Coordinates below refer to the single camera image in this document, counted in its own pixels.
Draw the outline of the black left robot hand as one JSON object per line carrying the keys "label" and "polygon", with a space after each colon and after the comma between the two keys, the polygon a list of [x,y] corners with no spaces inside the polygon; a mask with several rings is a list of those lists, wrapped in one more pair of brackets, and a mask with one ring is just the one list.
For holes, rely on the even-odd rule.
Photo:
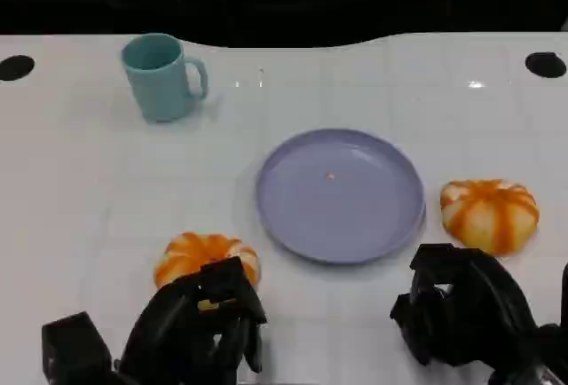
{"label": "black left robot hand", "polygon": [[130,332],[116,372],[129,384],[234,384],[262,371],[263,306],[239,257],[161,287]]}

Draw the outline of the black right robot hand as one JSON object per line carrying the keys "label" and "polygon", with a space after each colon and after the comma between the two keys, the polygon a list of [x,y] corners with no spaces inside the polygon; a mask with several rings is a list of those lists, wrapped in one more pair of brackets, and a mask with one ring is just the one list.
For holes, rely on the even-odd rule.
{"label": "black right robot hand", "polygon": [[390,311],[421,364],[481,361],[508,369],[530,357],[538,327],[519,285],[479,249],[422,244],[408,293]]}

